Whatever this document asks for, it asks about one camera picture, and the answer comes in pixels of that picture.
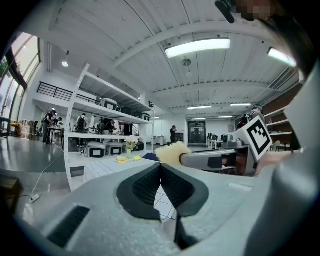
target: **air vent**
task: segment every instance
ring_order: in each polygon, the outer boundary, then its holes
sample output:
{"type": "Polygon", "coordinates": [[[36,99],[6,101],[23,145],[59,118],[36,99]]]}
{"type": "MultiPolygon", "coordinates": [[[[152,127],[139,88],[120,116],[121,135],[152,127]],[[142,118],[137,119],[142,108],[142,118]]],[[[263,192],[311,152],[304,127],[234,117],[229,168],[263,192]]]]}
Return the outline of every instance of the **air vent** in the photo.
{"type": "Polygon", "coordinates": [[[76,206],[47,237],[48,240],[55,245],[64,248],[89,211],[90,209],[86,207],[76,206]]]}

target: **door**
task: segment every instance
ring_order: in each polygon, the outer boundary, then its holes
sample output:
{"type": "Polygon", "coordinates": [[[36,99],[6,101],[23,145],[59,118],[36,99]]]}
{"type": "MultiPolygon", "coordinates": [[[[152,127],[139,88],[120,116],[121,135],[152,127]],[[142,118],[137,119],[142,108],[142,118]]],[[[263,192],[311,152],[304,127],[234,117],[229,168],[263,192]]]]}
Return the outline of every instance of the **door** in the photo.
{"type": "Polygon", "coordinates": [[[189,143],[206,144],[206,122],[189,122],[189,143]]]}

